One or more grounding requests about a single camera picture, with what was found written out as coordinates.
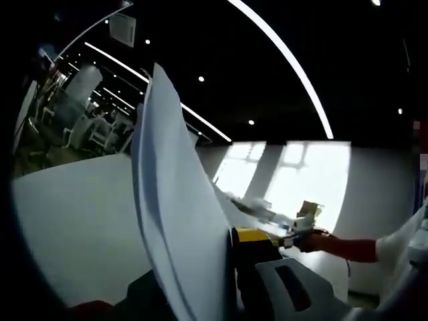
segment hand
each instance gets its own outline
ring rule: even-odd
[[[313,233],[296,242],[296,247],[304,253],[320,251],[322,249],[322,241],[325,238],[326,236]]]

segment white chair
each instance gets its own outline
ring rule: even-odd
[[[94,120],[95,126],[89,136],[89,141],[95,142],[101,146],[105,151],[108,151],[111,140],[114,139],[113,133],[114,126],[109,124],[105,119],[97,117]]]

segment desk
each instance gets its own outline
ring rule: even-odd
[[[128,284],[150,269],[136,222],[128,156],[103,156],[32,173],[15,180],[13,192],[30,250],[68,306],[92,300],[117,303]],[[346,299],[343,260],[291,251],[295,253],[287,254],[329,280],[336,296]]]

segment gray machine part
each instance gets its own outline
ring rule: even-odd
[[[327,280],[296,259],[259,263],[255,268],[275,320],[377,320],[376,312],[353,308],[336,298]]]
[[[424,220],[428,219],[428,207]],[[426,319],[428,290],[428,247],[426,224],[419,233],[425,236],[409,244],[412,268],[401,279],[399,289],[376,310],[353,308],[334,296],[327,280],[296,259],[286,258],[256,264],[265,286],[274,320],[392,320],[401,316],[407,320]]]

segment curved light strip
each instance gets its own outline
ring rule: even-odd
[[[281,38],[276,34],[276,32],[256,13],[253,9],[248,7],[241,0],[228,0],[232,5],[238,8],[244,15],[249,17],[276,45],[276,47],[281,51],[290,65],[293,67],[294,71],[297,73],[297,76],[300,78],[303,86],[305,87],[312,103],[315,106],[316,112],[321,119],[321,123],[324,127],[328,139],[333,139],[332,129],[328,123],[326,113],[321,105],[321,101],[318,98],[318,95],[315,92],[314,87],[310,83],[305,71],[294,57],[293,53],[288,49],[287,45],[281,40]]]
[[[136,72],[135,70],[133,70],[131,67],[125,65],[123,62],[120,62],[119,60],[117,60],[115,57],[109,55],[108,53],[102,51],[101,49],[98,49],[97,47],[95,47],[94,45],[91,45],[88,42],[85,42],[85,45],[88,46],[89,48],[92,48],[93,50],[95,50],[96,52],[102,54],[104,57],[107,57],[108,59],[112,60],[113,62],[116,62],[119,66],[125,68],[126,70],[128,70],[130,73],[134,74],[135,76],[137,76],[138,78],[144,80],[147,84],[148,84],[148,79],[146,77],[144,77],[142,74],[139,74],[138,72]],[[212,125],[210,122],[208,122],[207,120],[205,120],[204,118],[200,117],[196,112],[194,112],[193,110],[191,110],[189,107],[187,107],[186,105],[184,105],[183,103],[181,103],[181,107],[186,110],[189,114],[191,114],[192,116],[194,116],[196,119],[200,120],[203,124],[207,125],[210,129],[212,129],[213,131],[215,131],[218,135],[220,135],[221,137],[223,137],[227,142],[231,142],[232,140],[227,137],[225,134],[223,134],[219,129],[217,129],[216,127],[214,127],[214,125]]]

